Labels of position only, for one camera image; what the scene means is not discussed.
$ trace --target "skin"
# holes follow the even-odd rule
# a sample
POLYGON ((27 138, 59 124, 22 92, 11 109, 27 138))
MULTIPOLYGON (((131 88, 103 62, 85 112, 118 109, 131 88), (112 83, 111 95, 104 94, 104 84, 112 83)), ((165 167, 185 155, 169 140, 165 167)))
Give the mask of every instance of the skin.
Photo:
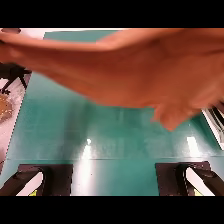
POLYGON ((94 43, 0 33, 0 61, 15 62, 107 106, 153 107, 168 130, 224 94, 224 29, 119 31, 94 43))

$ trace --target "white floor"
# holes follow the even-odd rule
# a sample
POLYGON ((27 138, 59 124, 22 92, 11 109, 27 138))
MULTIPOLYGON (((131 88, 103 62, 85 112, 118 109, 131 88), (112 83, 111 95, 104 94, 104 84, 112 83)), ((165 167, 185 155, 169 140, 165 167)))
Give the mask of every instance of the white floor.
MULTIPOLYGON (((123 28, 22 28, 22 34, 29 35, 35 38, 42 39, 44 37, 45 32, 54 32, 54 31, 84 31, 84 30, 122 30, 123 28)), ((0 80, 0 88, 3 87, 6 80, 0 80)), ((13 128, 20 110, 20 106, 22 103, 22 99, 24 97, 25 91, 20 83, 20 80, 16 80, 10 87, 11 91, 10 97, 14 103, 14 110, 12 118, 5 121, 0 125, 0 162, 2 161, 1 155, 5 155, 5 152, 8 149, 9 141, 13 132, 13 128)), ((212 123, 208 120, 208 123, 213 130, 218 142, 219 137, 217 135, 217 131, 212 125, 212 123)))

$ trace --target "blurry hand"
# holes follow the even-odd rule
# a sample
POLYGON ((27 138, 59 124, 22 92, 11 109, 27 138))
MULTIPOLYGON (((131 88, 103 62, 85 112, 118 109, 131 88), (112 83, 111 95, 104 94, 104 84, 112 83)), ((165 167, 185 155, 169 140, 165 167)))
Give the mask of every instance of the blurry hand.
POLYGON ((168 130, 224 95, 224 29, 130 29, 96 43, 0 33, 0 61, 107 106, 153 107, 168 130))

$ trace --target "green table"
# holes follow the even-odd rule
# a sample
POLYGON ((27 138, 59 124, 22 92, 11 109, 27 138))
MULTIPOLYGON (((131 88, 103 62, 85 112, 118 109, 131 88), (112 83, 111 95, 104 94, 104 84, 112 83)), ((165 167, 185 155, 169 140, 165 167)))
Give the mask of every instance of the green table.
MULTIPOLYGON (((95 41, 114 31, 47 33, 95 41)), ((204 161, 224 179, 221 151, 203 114, 168 132, 150 123, 153 110, 98 106, 33 74, 0 187, 19 164, 74 164, 72 195, 158 195, 156 162, 204 161)))

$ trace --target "table surface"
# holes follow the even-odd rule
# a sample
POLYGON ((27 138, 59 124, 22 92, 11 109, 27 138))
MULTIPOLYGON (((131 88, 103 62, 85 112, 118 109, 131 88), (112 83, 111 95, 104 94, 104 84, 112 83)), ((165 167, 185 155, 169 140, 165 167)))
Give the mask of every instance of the table surface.
MULTIPOLYGON (((114 31, 47 33, 95 41, 114 31)), ((174 132, 150 123, 153 110, 96 105, 34 74, 11 138, 0 187, 19 164, 74 164, 72 195, 158 195, 156 162, 209 161, 224 179, 220 149, 203 114, 174 132)))

